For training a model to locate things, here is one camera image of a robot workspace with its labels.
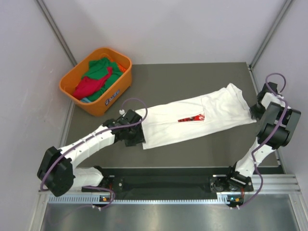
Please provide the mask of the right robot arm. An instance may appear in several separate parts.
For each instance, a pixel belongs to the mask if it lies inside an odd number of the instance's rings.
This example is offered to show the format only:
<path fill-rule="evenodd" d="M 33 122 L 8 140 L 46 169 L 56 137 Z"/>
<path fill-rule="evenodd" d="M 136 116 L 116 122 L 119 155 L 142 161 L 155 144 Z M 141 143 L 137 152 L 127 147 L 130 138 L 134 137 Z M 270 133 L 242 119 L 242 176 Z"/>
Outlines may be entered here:
<path fill-rule="evenodd" d="M 251 177 L 257 167 L 269 154 L 285 147 L 295 132 L 301 112 L 288 106 L 277 87 L 276 83 L 265 83 L 257 95 L 257 103 L 250 108 L 251 115 L 258 121 L 256 140 L 246 155 L 229 167 L 224 179 L 229 190 L 251 192 Z"/>

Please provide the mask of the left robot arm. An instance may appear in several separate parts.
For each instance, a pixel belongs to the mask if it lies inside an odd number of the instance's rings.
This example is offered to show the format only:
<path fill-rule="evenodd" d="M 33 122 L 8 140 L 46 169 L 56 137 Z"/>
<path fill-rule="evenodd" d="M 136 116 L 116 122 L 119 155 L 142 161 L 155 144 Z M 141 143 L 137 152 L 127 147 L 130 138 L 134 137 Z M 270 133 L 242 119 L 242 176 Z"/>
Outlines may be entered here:
<path fill-rule="evenodd" d="M 109 179 L 98 167 L 78 168 L 78 165 L 118 141 L 123 141 L 127 147 L 143 143 L 142 122 L 145 118 L 145 115 L 128 110 L 117 119 L 106 120 L 92 133 L 70 145 L 48 148 L 37 172 L 41 190 L 50 191 L 56 197 L 88 186 L 106 190 Z"/>

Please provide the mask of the white t-shirt red print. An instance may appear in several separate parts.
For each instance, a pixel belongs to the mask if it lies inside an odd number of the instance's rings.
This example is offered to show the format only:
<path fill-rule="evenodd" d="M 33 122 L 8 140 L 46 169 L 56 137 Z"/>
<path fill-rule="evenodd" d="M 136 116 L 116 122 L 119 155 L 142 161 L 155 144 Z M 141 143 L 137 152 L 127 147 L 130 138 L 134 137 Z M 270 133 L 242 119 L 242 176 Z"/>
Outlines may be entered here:
<path fill-rule="evenodd" d="M 145 117 L 143 149 L 196 139 L 255 123 L 242 91 L 230 83 L 215 92 L 136 110 Z"/>

